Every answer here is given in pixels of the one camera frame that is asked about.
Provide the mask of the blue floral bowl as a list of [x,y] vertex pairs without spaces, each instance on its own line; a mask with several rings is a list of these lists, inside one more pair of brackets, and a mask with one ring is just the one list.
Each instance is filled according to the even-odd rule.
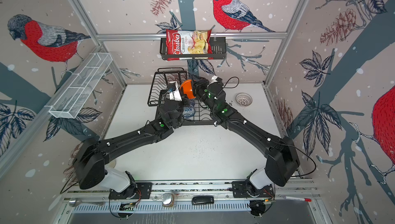
[[195,113],[196,113],[196,110],[193,106],[184,107],[183,118],[185,118],[185,119],[193,118],[195,116]]

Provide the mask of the orange plastic bowl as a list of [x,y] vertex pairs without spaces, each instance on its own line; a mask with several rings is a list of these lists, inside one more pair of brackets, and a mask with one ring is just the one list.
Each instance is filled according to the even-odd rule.
[[195,99],[195,93],[194,93],[194,88],[193,88],[193,81],[192,80],[186,80],[182,83],[180,86],[180,90],[185,94],[190,100]]

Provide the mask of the white brown patterned bowl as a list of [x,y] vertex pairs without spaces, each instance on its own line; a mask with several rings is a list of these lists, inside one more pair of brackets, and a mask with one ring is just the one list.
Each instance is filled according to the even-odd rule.
[[250,106],[253,102],[253,98],[247,93],[239,93],[235,97],[236,102],[243,107]]

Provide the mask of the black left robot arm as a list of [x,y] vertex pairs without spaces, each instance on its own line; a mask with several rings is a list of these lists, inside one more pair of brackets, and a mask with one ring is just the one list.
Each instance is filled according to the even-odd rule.
[[190,106],[186,97],[181,101],[162,100],[157,106],[155,119],[140,129],[115,138],[85,140],[73,161],[79,188],[88,190],[100,185],[118,193],[131,188],[134,181],[132,175],[109,168],[107,164],[132,150],[169,137],[183,125],[185,106]]

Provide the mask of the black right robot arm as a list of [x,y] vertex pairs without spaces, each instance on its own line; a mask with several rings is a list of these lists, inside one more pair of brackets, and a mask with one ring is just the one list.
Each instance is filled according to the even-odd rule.
[[201,78],[192,82],[193,94],[209,109],[215,126],[235,132],[258,149],[266,158],[264,170],[269,180],[277,186],[285,186],[300,166],[293,140],[275,136],[246,119],[226,103],[224,89],[221,79],[210,82]]

